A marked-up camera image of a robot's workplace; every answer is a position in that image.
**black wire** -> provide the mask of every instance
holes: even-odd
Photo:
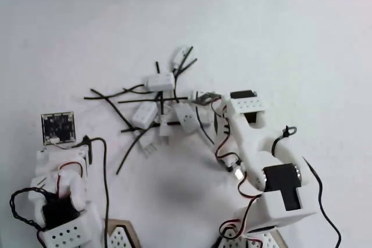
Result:
[[[188,56],[190,55],[190,53],[191,53],[191,51],[192,51],[193,48],[194,48],[193,46],[191,46],[191,47],[189,48],[189,50],[188,50],[187,53],[185,54],[183,60],[181,61],[181,64],[180,64],[180,66],[178,67],[178,70],[177,70],[176,74],[174,75],[176,79],[177,79],[177,77],[180,75],[180,71],[181,71],[182,67],[184,67],[184,64],[185,64],[185,62],[186,62],[186,60],[187,60]]]
[[[106,213],[105,213],[105,230],[104,230],[104,238],[105,238],[105,248],[108,248],[107,243],[107,233],[108,233],[108,222],[109,222],[109,207],[110,207],[110,197],[109,197],[109,188],[107,185],[107,173],[106,173],[106,161],[107,161],[107,143],[103,138],[92,138],[89,142],[93,141],[101,141],[103,143],[103,183],[105,184],[105,194],[106,194]],[[87,141],[83,141],[77,145],[74,145],[74,148],[77,148],[82,145],[86,145]]]
[[[210,138],[210,136],[207,134],[207,132],[205,131],[204,127],[203,127],[203,124],[202,124],[202,121],[200,120],[200,116],[199,116],[199,110],[198,110],[198,107],[196,106],[195,107],[195,111],[196,111],[196,117],[199,121],[199,124],[200,124],[200,128],[202,129],[204,135],[207,137],[207,139],[211,142],[212,145],[214,145],[214,142],[212,141],[212,139]]]
[[[283,139],[283,138],[287,138],[291,135],[294,135],[295,133],[297,132],[297,127],[288,127],[288,126],[285,126],[285,129],[283,130],[283,135],[280,136],[279,138],[277,138],[274,142],[273,142],[273,145],[271,147],[271,154],[275,157],[275,147],[276,145],[278,144],[278,142]],[[322,213],[322,215],[324,216],[325,220],[327,220],[327,222],[331,225],[331,227],[335,230],[335,232],[337,233],[337,236],[338,236],[338,240],[337,240],[337,243],[336,243],[336,246],[335,248],[339,248],[340,246],[340,243],[341,243],[341,233],[339,232],[338,228],[335,226],[335,224],[333,224],[333,222],[330,220],[330,218],[327,216],[326,212],[324,211],[324,208],[323,208],[323,204],[321,202],[321,196],[323,194],[323,183],[318,175],[318,173],[316,173],[315,169],[313,168],[312,165],[310,165],[310,163],[303,157],[303,159],[305,160],[306,164],[309,166],[309,169],[310,171],[312,172],[312,174],[314,175],[316,181],[318,182],[319,184],[319,195],[318,195],[318,202],[319,202],[319,207],[320,207],[320,211]]]
[[[321,196],[323,194],[323,183],[318,175],[318,173],[316,173],[315,169],[313,168],[312,165],[310,165],[310,163],[305,159],[303,158],[306,162],[306,164],[309,166],[310,168],[310,171],[313,173],[313,175],[315,176],[315,179],[317,180],[318,184],[319,184],[319,195],[318,195],[318,202],[319,202],[319,207],[320,207],[320,211],[322,213],[322,215],[324,216],[324,218],[327,220],[327,222],[331,225],[331,227],[335,230],[335,232],[337,233],[337,236],[338,236],[338,240],[337,240],[337,243],[336,243],[336,246],[335,248],[339,248],[339,245],[341,244],[341,233],[339,232],[338,228],[335,226],[335,224],[333,224],[333,222],[330,220],[330,218],[327,216],[326,212],[324,211],[324,208],[323,208],[323,204],[321,202]]]
[[[135,139],[134,139],[134,141],[132,142],[132,144],[130,145],[130,147],[128,148],[128,150],[127,150],[127,153],[124,155],[124,158],[122,159],[122,161],[121,161],[121,163],[120,163],[120,165],[119,165],[119,167],[117,168],[117,171],[116,171],[116,175],[118,175],[119,174],[119,172],[120,172],[120,170],[121,170],[121,168],[122,168],[122,166],[123,166],[123,164],[124,164],[124,162],[126,161],[126,159],[127,159],[127,157],[128,157],[128,155],[129,155],[129,153],[130,153],[130,151],[132,150],[132,148],[135,146],[135,144],[142,138],[142,136],[143,135],[145,135],[145,133],[147,132],[149,130],[149,128],[148,129],[146,129],[146,130],[143,130]]]
[[[125,93],[128,93],[128,92],[136,93],[136,94],[148,94],[148,93],[152,93],[152,92],[137,92],[137,91],[133,91],[134,89],[136,89],[138,87],[144,87],[144,86],[145,86],[144,84],[138,84],[138,85],[135,85],[134,87],[131,87],[129,89],[123,88],[124,91],[120,91],[120,92],[115,93],[115,94],[112,94],[112,95],[106,95],[106,96],[103,96],[103,97],[84,97],[84,100],[101,100],[101,99],[105,99],[105,98],[112,98],[112,97],[120,96],[120,95],[125,94]]]
[[[126,89],[125,87],[123,87],[123,89],[126,90],[127,92],[135,93],[135,94],[143,94],[143,95],[146,95],[146,94],[152,94],[152,93],[154,93],[153,91],[144,91],[144,92],[134,91],[134,90]]]
[[[181,123],[179,121],[170,121],[170,122],[167,123],[167,125],[177,126],[177,125],[181,125]],[[155,127],[160,127],[160,123],[153,123],[153,124],[151,124],[151,126],[149,128],[155,128]],[[124,129],[124,130],[121,130],[121,133],[134,132],[134,131],[137,131],[137,130],[142,130],[142,128],[134,127],[133,129],[131,129],[131,128]]]
[[[159,62],[156,62],[156,71],[158,74],[160,74],[160,67],[159,67]],[[160,92],[160,114],[164,114],[164,100],[163,100],[163,91]]]
[[[41,237],[40,237],[40,232],[41,231],[37,231],[37,233],[36,233],[36,238],[37,238],[37,240],[39,241],[39,243],[40,243],[40,245],[42,246],[42,248],[47,248],[47,246],[45,245],[45,243],[44,243],[44,241],[42,241],[42,239],[41,239]]]
[[[104,97],[101,93],[99,93],[97,90],[94,90],[91,88],[91,91],[96,93],[97,95],[101,96],[101,97]],[[123,114],[119,111],[119,109],[111,102],[111,100],[109,98],[103,98],[104,100],[106,100],[108,102],[108,104],[111,105],[111,107],[113,107],[113,109],[116,111],[116,113],[120,116],[120,118],[130,127],[130,128],[133,128],[134,126],[123,116]]]
[[[183,69],[180,70],[180,72],[178,73],[178,75],[182,74],[183,72],[185,72],[187,69],[189,69],[192,65],[195,64],[195,62],[197,62],[198,59],[195,58],[192,62],[190,62],[186,67],[184,67]]]
[[[177,99],[178,100],[187,100],[188,97],[178,97]],[[174,101],[174,100],[176,100],[176,98],[163,98],[163,101]],[[155,98],[155,99],[125,100],[125,101],[118,101],[118,104],[137,103],[137,102],[160,102],[160,100],[157,100],[157,98]]]
[[[54,193],[51,193],[51,192],[48,192],[46,191],[45,189],[43,188],[38,188],[38,187],[28,187],[28,188],[23,188],[21,190],[18,190],[18,191],[15,191],[11,196],[10,196],[10,201],[9,201],[9,205],[10,205],[10,208],[12,209],[12,214],[14,216],[15,219],[18,219],[24,223],[26,223],[27,225],[30,225],[32,227],[34,227],[35,229],[37,229],[38,231],[44,231],[45,228],[42,228],[39,224],[37,224],[34,220],[28,220],[22,216],[20,216],[17,211],[16,211],[16,204],[15,204],[15,198],[17,195],[19,194],[22,194],[22,193],[26,193],[26,192],[37,192],[37,193],[40,193],[42,194],[44,197],[45,197],[45,200],[46,202],[50,202],[50,201],[53,201],[53,200],[56,200],[57,199],[57,195],[54,194]]]
[[[289,136],[294,135],[295,133],[297,133],[297,127],[295,127],[295,126],[292,126],[292,127],[285,126],[285,129],[283,130],[283,134],[273,142],[273,145],[271,146],[271,154],[275,157],[275,148],[276,148],[278,142],[281,139],[284,139],[284,138],[287,138]]]

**circuit board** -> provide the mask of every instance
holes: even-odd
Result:
[[[44,145],[76,141],[73,112],[42,114],[41,125]]]

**connector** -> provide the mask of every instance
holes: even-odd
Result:
[[[199,128],[198,118],[189,104],[177,103],[174,105],[174,110],[186,133],[190,134]]]
[[[181,48],[177,52],[176,56],[174,57],[174,59],[172,61],[172,66],[173,66],[174,70],[177,70],[180,67],[181,62],[185,59],[185,56],[186,56],[186,54],[188,53],[189,50],[190,50],[190,47],[186,46],[184,48]]]
[[[134,131],[134,135],[138,136],[141,132],[140,131]],[[142,149],[147,155],[151,155],[155,151],[157,151],[157,148],[155,146],[155,134],[151,133],[151,131],[148,131],[145,135],[143,135],[139,139],[139,145],[141,145]]]
[[[174,89],[173,73],[160,73],[148,77],[146,87],[150,91],[166,91]]]
[[[155,102],[143,102],[133,115],[132,122],[141,129],[147,129],[155,119],[157,113],[158,106]]]

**white surface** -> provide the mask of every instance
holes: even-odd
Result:
[[[369,243],[372,0],[0,0],[0,7],[4,248],[38,247],[35,230],[12,218],[9,197],[33,177],[40,114],[72,110],[78,139],[108,140],[110,216],[130,220],[143,247],[215,241],[246,200],[198,134],[149,159],[136,146],[115,177],[134,137],[119,133],[126,126],[104,101],[82,99],[91,87],[108,94],[140,83],[155,73],[155,60],[164,67],[191,44],[198,62],[179,78],[178,95],[261,92],[274,128],[298,126],[297,144],[323,179],[342,247]],[[130,118],[135,106],[119,108]],[[89,181],[103,214],[102,146],[93,147]],[[32,212],[26,200],[17,200],[22,214]],[[282,233],[290,247],[336,241],[320,214]]]

